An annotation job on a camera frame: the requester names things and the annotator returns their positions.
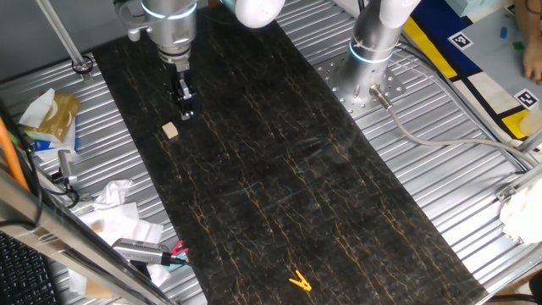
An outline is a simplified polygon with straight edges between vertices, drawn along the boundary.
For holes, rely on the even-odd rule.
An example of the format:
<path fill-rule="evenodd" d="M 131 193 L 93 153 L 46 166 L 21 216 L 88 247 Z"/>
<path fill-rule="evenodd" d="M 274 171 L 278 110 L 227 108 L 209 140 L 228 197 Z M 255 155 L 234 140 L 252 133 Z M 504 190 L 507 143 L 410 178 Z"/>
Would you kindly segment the person's hand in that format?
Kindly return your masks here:
<path fill-rule="evenodd" d="M 535 36 L 528 40 L 523 54 L 524 76 L 534 81 L 537 85 L 541 84 L 541 37 Z"/>

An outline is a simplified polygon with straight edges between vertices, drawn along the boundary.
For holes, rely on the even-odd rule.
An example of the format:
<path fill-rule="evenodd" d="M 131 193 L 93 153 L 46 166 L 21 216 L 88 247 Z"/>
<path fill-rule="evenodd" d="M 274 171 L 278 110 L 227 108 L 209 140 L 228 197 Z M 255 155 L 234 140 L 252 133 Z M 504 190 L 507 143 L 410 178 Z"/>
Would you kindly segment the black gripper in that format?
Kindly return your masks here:
<path fill-rule="evenodd" d="M 182 72 L 173 72 L 170 85 L 169 95 L 173 104 L 180 104 L 181 119 L 183 121 L 190 119 L 194 115 L 193 98 L 195 96 L 192 88 L 191 71 L 188 69 Z"/>

